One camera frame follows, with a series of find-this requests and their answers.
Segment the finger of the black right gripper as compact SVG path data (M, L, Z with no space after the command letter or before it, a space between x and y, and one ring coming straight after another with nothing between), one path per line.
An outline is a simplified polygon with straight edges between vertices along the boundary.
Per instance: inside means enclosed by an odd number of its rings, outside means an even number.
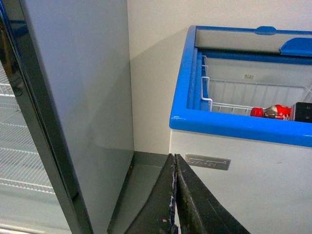
M184 158L176 154L176 204L182 234L248 234L205 186Z

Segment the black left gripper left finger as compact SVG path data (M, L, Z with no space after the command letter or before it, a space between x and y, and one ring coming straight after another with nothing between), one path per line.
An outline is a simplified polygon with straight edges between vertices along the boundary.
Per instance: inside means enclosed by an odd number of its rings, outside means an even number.
M176 159L168 154L147 201L126 234L177 234L175 224L177 192Z

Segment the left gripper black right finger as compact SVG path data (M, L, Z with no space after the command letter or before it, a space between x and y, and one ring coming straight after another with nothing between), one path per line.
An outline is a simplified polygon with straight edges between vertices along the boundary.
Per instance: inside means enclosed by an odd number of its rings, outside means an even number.
M297 102L291 107L291 121L311 122L312 104L308 102Z

